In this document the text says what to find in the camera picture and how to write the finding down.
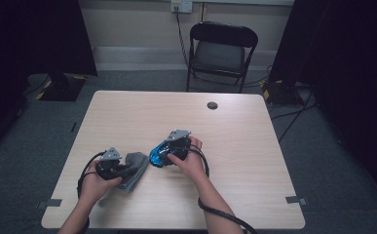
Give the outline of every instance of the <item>finger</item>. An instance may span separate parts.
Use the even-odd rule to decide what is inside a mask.
[[[197,138],[193,137],[193,136],[190,136],[190,139],[191,139],[191,145],[194,145],[194,149],[197,149],[196,147],[198,147],[198,149],[201,149],[201,147],[203,146],[203,143],[198,140]]]
[[[176,165],[179,167],[180,163],[182,162],[178,157],[176,157],[174,154],[169,153],[168,158]]]
[[[109,179],[107,181],[108,181],[109,186],[113,187],[113,186],[116,186],[116,185],[120,184],[121,181],[122,181],[122,178],[121,177],[116,177],[116,178]]]
[[[90,173],[90,172],[95,172],[96,171],[96,165],[99,163],[99,160],[93,160],[89,166],[88,166],[88,169],[87,169],[87,173]]]

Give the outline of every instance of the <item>black cable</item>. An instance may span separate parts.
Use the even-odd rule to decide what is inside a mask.
[[[203,7],[202,7],[202,10],[201,10],[201,21],[204,21],[204,6],[206,5],[206,3],[203,2],[202,4],[203,4]]]
[[[197,148],[196,149],[188,149],[188,151],[191,151],[191,152],[194,152],[196,153],[197,155],[199,155],[202,159],[203,159],[203,162],[204,162],[204,167],[205,167],[205,170],[206,170],[206,175],[207,177],[209,177],[209,167],[208,167],[208,163],[207,163],[207,159],[206,159],[206,156],[204,155],[203,151],[201,151],[201,149],[197,146],[197,145],[193,145],[191,144],[191,146],[194,146]],[[220,210],[217,210],[217,209],[214,209],[214,208],[211,208],[207,205],[205,205],[200,198],[198,198],[198,206],[203,209],[204,211],[206,212],[209,212],[209,213],[212,213],[214,215],[218,215],[218,216],[221,216],[221,217],[224,217],[224,218],[227,218],[237,224],[239,224],[240,226],[243,226],[247,231],[249,231],[251,234],[257,234],[257,232],[255,231],[255,229],[249,225],[248,223],[246,223],[245,221],[231,215],[231,214],[228,214],[228,213],[224,213]]]
[[[185,65],[188,68],[188,60],[187,60],[187,56],[186,56],[186,52],[185,52],[184,39],[183,39],[182,33],[181,33],[181,25],[179,24],[179,9],[177,7],[174,7],[173,9],[175,11],[176,22],[178,23],[179,43],[181,44],[182,55],[184,56]]]
[[[297,115],[294,116],[294,119],[291,121],[291,123],[288,125],[288,127],[283,132],[282,136],[280,136],[279,143],[283,140],[283,137],[288,132],[288,130],[291,128],[292,124],[297,120],[298,116],[300,116],[300,114],[303,113],[304,110],[306,110],[307,104],[309,103],[309,100],[312,97],[313,92],[314,92],[314,90],[312,90],[310,92],[310,95],[309,95],[309,97],[307,97],[307,100],[306,100],[306,103],[304,104],[304,106],[301,108],[301,110],[298,111]]]
[[[278,119],[278,118],[281,118],[281,117],[284,117],[284,116],[288,116],[288,115],[297,114],[298,112],[311,109],[311,108],[315,107],[316,105],[317,105],[317,102],[315,102],[314,104],[310,105],[309,107],[307,107],[305,109],[299,109],[299,110],[296,110],[296,111],[293,111],[293,112],[289,112],[289,113],[286,113],[286,114],[281,114],[281,115],[275,116],[275,117],[271,118],[271,120],[275,120],[275,119]]]
[[[263,78],[261,78],[261,79],[259,79],[259,80],[257,80],[257,81],[253,81],[253,82],[249,82],[249,83],[244,83],[244,87],[246,87],[246,88],[260,87],[260,86],[261,86],[261,83],[259,83],[258,85],[253,85],[253,86],[250,86],[250,84],[258,83],[258,82],[260,82],[260,81],[263,81],[263,80],[269,78],[269,77],[270,77],[270,72],[271,72],[271,69],[270,69],[270,68],[272,68],[272,67],[273,67],[273,65],[269,65],[269,66],[267,66],[266,70],[267,70],[267,73],[268,73],[268,74],[267,74],[266,76],[264,76]]]

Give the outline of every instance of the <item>person's right hand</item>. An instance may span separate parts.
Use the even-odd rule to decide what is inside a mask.
[[[199,151],[199,149],[201,149],[203,146],[203,143],[193,136],[189,136],[189,138],[191,139],[190,148]],[[207,177],[206,172],[204,171],[203,159],[197,153],[189,151],[187,157],[183,161],[173,154],[168,154],[168,157],[186,176],[191,178],[194,182],[198,181],[198,179]]]

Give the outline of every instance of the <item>chair leg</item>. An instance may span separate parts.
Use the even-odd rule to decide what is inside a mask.
[[[240,85],[240,90],[239,90],[239,94],[241,94],[243,92],[244,81],[245,81],[245,76],[242,78],[241,85]]]
[[[188,66],[188,74],[187,74],[187,86],[185,92],[189,92],[189,82],[191,79],[191,66]]]
[[[238,85],[239,84],[240,78],[237,78],[236,84],[234,84],[234,85]]]

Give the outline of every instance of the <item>white wall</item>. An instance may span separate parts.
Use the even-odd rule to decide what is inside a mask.
[[[175,14],[169,1],[80,1],[94,47],[180,48]],[[188,47],[192,25],[216,20],[248,26],[258,37],[257,51],[276,51],[291,6],[193,3],[192,14],[180,14],[181,32]]]

